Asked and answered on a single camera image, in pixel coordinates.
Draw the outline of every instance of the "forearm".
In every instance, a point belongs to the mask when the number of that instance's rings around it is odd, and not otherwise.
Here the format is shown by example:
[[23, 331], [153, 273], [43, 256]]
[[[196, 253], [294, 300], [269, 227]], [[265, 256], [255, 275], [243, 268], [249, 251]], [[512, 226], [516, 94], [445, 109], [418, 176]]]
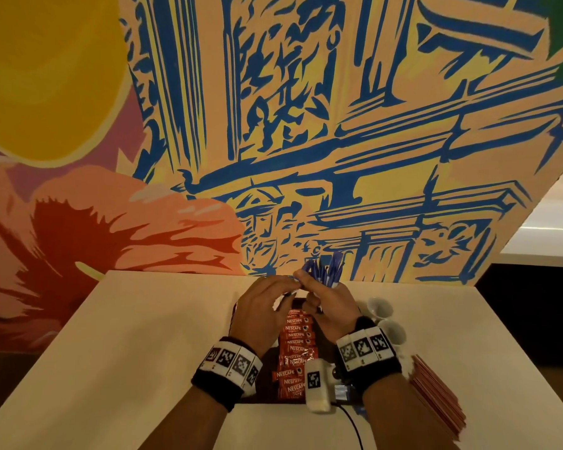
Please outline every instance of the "forearm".
[[392, 374], [371, 385], [363, 393], [363, 403], [379, 449], [458, 448], [401, 374]]
[[227, 410], [221, 404], [193, 386], [140, 450], [210, 450], [226, 416]]

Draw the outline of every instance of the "wristband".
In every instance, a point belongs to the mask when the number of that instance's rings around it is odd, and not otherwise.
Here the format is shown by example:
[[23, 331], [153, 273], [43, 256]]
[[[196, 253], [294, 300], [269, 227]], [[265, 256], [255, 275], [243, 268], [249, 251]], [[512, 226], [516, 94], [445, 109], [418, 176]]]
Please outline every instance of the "wristband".
[[336, 342], [336, 359], [340, 376], [349, 381], [361, 395], [379, 379], [402, 372], [390, 341], [365, 316], [357, 319], [353, 333]]
[[246, 343], [223, 337], [211, 348], [191, 382], [231, 412], [242, 396], [256, 393], [256, 377], [262, 366]]

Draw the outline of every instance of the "hand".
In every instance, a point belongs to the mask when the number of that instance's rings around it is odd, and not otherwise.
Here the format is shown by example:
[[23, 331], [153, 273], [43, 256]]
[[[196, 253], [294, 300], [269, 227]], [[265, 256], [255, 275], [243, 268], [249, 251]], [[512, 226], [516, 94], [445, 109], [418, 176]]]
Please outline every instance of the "hand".
[[[308, 290], [302, 309], [315, 318], [328, 340], [335, 344], [354, 331], [361, 310], [344, 284], [340, 283], [334, 288], [324, 286], [303, 270], [296, 270], [294, 277], [300, 281], [303, 289]], [[317, 314], [318, 306], [321, 306], [323, 314]]]
[[280, 335], [296, 294], [282, 300], [277, 311], [273, 311], [273, 303], [299, 288], [300, 283], [287, 276], [257, 279], [238, 300], [229, 336], [244, 341], [262, 358]]

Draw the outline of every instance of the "dark floor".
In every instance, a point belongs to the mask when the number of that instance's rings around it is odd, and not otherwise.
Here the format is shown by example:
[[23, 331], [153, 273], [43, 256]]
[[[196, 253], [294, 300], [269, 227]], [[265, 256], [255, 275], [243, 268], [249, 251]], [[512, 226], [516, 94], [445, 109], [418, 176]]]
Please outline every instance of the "dark floor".
[[[476, 287], [563, 401], [563, 268], [494, 264]], [[0, 353], [0, 406], [37, 358]]]

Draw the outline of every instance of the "white device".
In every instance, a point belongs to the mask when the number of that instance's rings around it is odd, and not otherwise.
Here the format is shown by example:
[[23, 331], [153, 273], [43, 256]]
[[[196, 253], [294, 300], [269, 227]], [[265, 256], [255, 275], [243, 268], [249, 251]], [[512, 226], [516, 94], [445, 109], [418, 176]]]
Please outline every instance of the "white device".
[[340, 379], [333, 375], [335, 367], [322, 358], [308, 360], [304, 364], [304, 390], [309, 411], [331, 412], [331, 401], [336, 399], [334, 387], [340, 384]]

